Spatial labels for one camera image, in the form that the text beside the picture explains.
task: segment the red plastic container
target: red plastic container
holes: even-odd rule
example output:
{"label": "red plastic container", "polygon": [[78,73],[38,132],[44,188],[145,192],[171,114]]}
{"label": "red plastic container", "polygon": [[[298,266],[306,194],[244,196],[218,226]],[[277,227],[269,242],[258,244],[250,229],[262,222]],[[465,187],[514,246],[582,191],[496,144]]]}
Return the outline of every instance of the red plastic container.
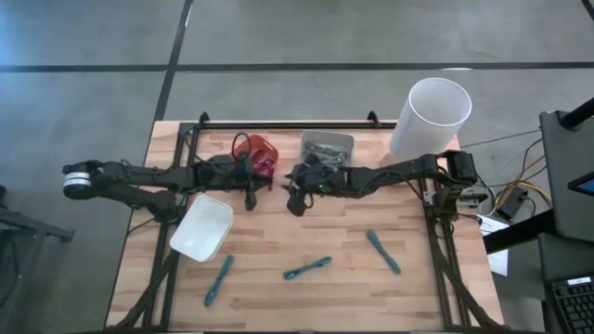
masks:
{"label": "red plastic container", "polygon": [[250,161],[254,170],[260,174],[274,175],[274,167],[278,161],[278,150],[259,135],[250,135],[250,142],[243,141],[235,148],[236,154],[250,149]]}

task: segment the white bucket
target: white bucket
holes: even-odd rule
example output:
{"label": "white bucket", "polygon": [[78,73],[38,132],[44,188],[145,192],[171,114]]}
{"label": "white bucket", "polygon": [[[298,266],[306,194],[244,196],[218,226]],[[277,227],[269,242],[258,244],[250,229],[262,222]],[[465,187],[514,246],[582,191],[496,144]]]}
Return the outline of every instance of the white bucket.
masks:
{"label": "white bucket", "polygon": [[471,111],[471,97],[459,84],[442,78],[415,83],[394,128],[390,152],[397,161],[441,153]]}

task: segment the keyboard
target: keyboard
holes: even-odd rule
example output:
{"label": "keyboard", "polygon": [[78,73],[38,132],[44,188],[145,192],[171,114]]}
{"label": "keyboard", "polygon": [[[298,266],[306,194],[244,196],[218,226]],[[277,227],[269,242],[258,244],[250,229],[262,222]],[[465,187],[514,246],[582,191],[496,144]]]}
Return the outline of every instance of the keyboard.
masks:
{"label": "keyboard", "polygon": [[555,312],[567,333],[594,334],[594,276],[552,282]]}

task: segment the wooden table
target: wooden table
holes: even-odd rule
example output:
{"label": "wooden table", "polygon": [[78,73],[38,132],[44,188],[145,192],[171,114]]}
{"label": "wooden table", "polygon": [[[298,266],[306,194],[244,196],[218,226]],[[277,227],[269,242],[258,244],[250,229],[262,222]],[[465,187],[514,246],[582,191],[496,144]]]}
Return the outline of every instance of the wooden table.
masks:
{"label": "wooden table", "polygon": [[[179,122],[156,122],[147,166],[167,168],[174,155]],[[354,166],[379,167],[387,152],[390,130],[334,131],[355,137]],[[199,154],[206,159],[230,152],[236,131],[200,131]],[[272,191],[257,192],[253,212],[244,209],[244,194],[209,192],[233,207],[235,223],[216,258],[198,263],[182,255],[171,330],[326,330],[386,331],[443,328],[433,275],[427,230],[419,199],[406,186],[387,186],[363,199],[315,198],[313,209],[294,217],[285,208],[288,194],[278,185],[299,162],[302,131],[248,131],[264,136],[280,152]],[[459,149],[454,139],[448,148]],[[136,212],[131,228],[146,221]],[[476,221],[455,222],[455,241],[463,280],[488,314],[503,323],[483,239]],[[398,261],[401,275],[389,270],[367,241],[377,231]],[[107,325],[117,323],[149,282],[159,227],[146,225],[126,241]],[[214,304],[204,295],[228,254],[235,262]],[[331,265],[293,281],[282,273],[324,256]],[[448,288],[452,313],[457,313]],[[156,306],[158,315],[161,303]]]}

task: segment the white paper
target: white paper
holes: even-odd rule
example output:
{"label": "white paper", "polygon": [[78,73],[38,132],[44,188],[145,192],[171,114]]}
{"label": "white paper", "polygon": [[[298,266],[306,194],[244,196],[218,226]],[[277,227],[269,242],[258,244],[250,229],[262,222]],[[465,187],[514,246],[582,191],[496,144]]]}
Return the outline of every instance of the white paper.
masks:
{"label": "white paper", "polygon": [[[482,215],[479,215],[479,217],[481,217],[483,220],[483,223],[481,224],[481,233],[483,234],[483,237],[492,232],[508,227],[507,225],[498,222],[495,219],[491,219]],[[488,257],[489,266],[491,266],[492,272],[503,276],[508,275],[508,250],[502,250],[493,254],[489,254]]]}

